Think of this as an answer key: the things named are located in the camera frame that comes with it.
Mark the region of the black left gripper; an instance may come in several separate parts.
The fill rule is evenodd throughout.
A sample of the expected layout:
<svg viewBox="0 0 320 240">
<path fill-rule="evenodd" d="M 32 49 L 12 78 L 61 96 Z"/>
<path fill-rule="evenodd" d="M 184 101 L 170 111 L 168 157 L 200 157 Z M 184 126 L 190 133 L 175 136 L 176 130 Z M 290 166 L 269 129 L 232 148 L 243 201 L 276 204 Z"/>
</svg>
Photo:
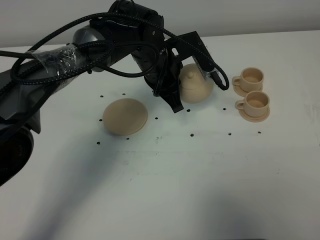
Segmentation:
<svg viewBox="0 0 320 240">
<path fill-rule="evenodd" d="M 155 64 L 155 54 L 151 48 L 146 46 L 138 47 L 132 53 L 132 57 L 143 72 Z M 171 50 L 163 47 L 159 51 L 159 59 L 155 67 L 144 75 L 144 80 L 152 88 L 153 95 L 155 97 L 161 95 L 174 113 L 184 109 L 179 91 L 167 91 L 172 84 L 176 83 L 183 67 L 181 62 L 176 61 L 176 58 L 177 56 Z"/>
</svg>

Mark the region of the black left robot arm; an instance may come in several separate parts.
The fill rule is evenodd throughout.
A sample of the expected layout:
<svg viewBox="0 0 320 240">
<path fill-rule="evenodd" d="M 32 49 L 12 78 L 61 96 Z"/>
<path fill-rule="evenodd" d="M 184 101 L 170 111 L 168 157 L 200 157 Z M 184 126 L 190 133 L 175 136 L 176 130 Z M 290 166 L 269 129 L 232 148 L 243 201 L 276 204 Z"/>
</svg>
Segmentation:
<svg viewBox="0 0 320 240">
<path fill-rule="evenodd" d="M 28 162 L 33 133 L 41 131 L 40 108 L 51 95 L 83 73 L 107 71 L 131 55 L 153 94 L 174 112 L 183 109 L 179 93 L 181 64 L 165 41 L 164 18 L 133 1 L 117 0 L 108 12 L 75 20 L 54 31 L 25 53 L 2 51 L 15 58 L 0 74 L 0 182 L 5 184 Z"/>
</svg>

